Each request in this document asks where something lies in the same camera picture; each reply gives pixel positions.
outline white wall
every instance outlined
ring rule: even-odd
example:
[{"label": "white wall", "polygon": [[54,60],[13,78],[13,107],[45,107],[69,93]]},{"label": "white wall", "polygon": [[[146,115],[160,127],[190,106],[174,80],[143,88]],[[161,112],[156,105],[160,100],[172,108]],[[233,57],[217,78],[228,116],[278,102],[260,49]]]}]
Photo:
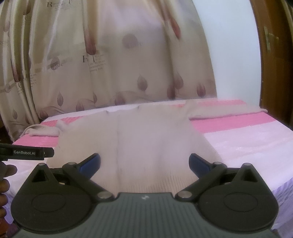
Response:
[{"label": "white wall", "polygon": [[220,99],[259,105],[261,59],[249,0],[193,0],[201,19]]}]

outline bed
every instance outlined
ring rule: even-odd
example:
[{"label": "bed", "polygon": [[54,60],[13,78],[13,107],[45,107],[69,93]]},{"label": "bed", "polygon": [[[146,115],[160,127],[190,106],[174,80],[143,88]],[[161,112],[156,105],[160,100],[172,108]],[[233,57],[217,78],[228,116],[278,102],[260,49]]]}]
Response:
[{"label": "bed", "polygon": [[[185,101],[159,102],[163,104],[184,104]],[[203,106],[240,105],[241,100],[220,101],[217,99],[199,99]],[[99,111],[132,109],[137,105],[123,105],[103,109],[93,109],[68,113],[47,118],[42,124],[55,126],[57,120],[67,124],[78,118]],[[240,167],[243,163],[252,163],[263,177],[279,203],[279,214],[273,225],[283,238],[293,237],[293,131],[264,112],[221,118],[192,120],[194,128],[207,138],[217,150],[228,167]],[[14,144],[39,147],[55,147],[57,137],[31,137],[25,135]],[[18,173],[8,178],[11,188],[6,193],[9,203],[6,205],[8,223],[13,221],[10,205],[37,161],[13,161]]]}]

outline metal pivot screw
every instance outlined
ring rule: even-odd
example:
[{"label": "metal pivot screw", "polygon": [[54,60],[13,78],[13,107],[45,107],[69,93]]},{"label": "metal pivot screw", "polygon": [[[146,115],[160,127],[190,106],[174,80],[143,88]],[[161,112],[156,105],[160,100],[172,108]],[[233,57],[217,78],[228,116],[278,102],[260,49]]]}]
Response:
[{"label": "metal pivot screw", "polygon": [[108,192],[108,191],[103,191],[103,192],[98,193],[98,198],[99,199],[109,199],[112,196],[113,196],[113,194]]},{"label": "metal pivot screw", "polygon": [[192,196],[192,193],[189,192],[189,191],[180,191],[180,192],[178,193],[178,196],[179,196],[180,198],[190,198],[190,197]]}]

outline leaf pattern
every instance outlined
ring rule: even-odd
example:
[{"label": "leaf pattern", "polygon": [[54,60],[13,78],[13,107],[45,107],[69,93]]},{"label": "leaf pattern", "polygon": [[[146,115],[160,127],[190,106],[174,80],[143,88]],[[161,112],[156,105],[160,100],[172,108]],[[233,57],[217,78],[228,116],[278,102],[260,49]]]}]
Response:
[{"label": "leaf pattern", "polygon": [[176,74],[174,77],[174,86],[178,90],[183,88],[183,79],[181,78],[180,74]]},{"label": "leaf pattern", "polygon": [[205,86],[202,85],[201,83],[199,83],[197,85],[197,88],[196,88],[196,92],[197,92],[197,95],[200,97],[200,98],[203,98],[206,94],[205,92]]},{"label": "leaf pattern", "polygon": [[93,102],[94,102],[94,104],[96,104],[96,102],[97,102],[97,95],[93,92]]},{"label": "leaf pattern", "polygon": [[44,110],[41,110],[40,111],[40,118],[42,119],[42,120],[45,120],[45,119],[47,119],[49,116],[48,116],[48,113],[46,113]]},{"label": "leaf pattern", "polygon": [[5,25],[4,25],[4,28],[3,28],[3,31],[4,31],[4,32],[7,32],[7,31],[9,31],[9,28],[10,28],[10,21],[7,20],[7,21],[5,22]]},{"label": "leaf pattern", "polygon": [[13,117],[14,120],[16,120],[17,117],[18,117],[17,112],[14,109],[12,111],[12,117]]},{"label": "leaf pattern", "polygon": [[181,30],[178,23],[173,17],[170,17],[170,23],[177,39],[179,40],[181,38]]},{"label": "leaf pattern", "polygon": [[84,110],[91,110],[96,108],[95,103],[90,99],[82,98],[79,101],[82,103]]},{"label": "leaf pattern", "polygon": [[118,106],[118,105],[124,105],[124,104],[126,104],[126,100],[123,97],[122,93],[121,92],[117,93],[115,96],[115,105]]},{"label": "leaf pattern", "polygon": [[5,85],[5,87],[4,87],[4,91],[5,91],[6,93],[9,93],[9,92],[11,91],[11,86],[10,86],[9,83],[7,83],[7,84]]},{"label": "leaf pattern", "polygon": [[127,34],[122,39],[122,44],[126,49],[131,49],[138,46],[138,40],[133,34]]},{"label": "leaf pattern", "polygon": [[96,43],[95,43],[94,36],[91,33],[91,31],[89,30],[89,28],[87,28],[84,31],[84,41],[86,44],[86,52],[89,55],[95,55],[97,52]]},{"label": "leaf pattern", "polygon": [[60,60],[58,57],[55,57],[54,59],[52,59],[50,67],[52,70],[56,70],[60,67]]},{"label": "leaf pattern", "polygon": [[30,124],[30,121],[28,120],[28,116],[27,115],[25,115],[25,121],[26,121],[27,124]]},{"label": "leaf pattern", "polygon": [[141,75],[138,77],[137,87],[138,87],[139,90],[141,90],[143,92],[145,92],[147,87],[148,87],[146,79]]},{"label": "leaf pattern", "polygon": [[62,107],[63,102],[64,102],[63,96],[62,96],[62,94],[59,92],[58,97],[57,97],[57,103],[58,103],[58,105],[59,105],[60,107]]},{"label": "leaf pattern", "polygon": [[26,5],[26,8],[25,8],[25,10],[23,11],[23,15],[25,16],[25,15],[27,15],[27,14],[29,14],[30,13],[30,11],[31,11],[31,3],[30,3],[30,0],[28,0],[28,3],[27,3],[27,5]]},{"label": "leaf pattern", "polygon": [[22,74],[19,72],[19,69],[16,67],[16,65],[12,63],[12,60],[10,60],[10,63],[11,63],[13,79],[16,83],[18,83],[23,79]]},{"label": "leaf pattern", "polygon": [[175,87],[171,84],[167,89],[167,97],[171,100],[175,99]]},{"label": "leaf pattern", "polygon": [[84,106],[82,105],[82,102],[80,100],[78,100],[75,109],[76,109],[77,112],[84,111]]},{"label": "leaf pattern", "polygon": [[20,123],[18,121],[9,121],[9,122],[13,125],[24,126],[22,123]]}]

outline patterned curtain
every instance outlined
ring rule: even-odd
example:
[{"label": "patterned curtain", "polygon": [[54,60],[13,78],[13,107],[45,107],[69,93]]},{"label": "patterned curtain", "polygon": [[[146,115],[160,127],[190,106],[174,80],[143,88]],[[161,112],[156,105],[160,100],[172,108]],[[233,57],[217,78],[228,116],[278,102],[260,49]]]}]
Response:
[{"label": "patterned curtain", "polygon": [[216,97],[192,0],[5,0],[0,114],[13,141],[47,117]]}]

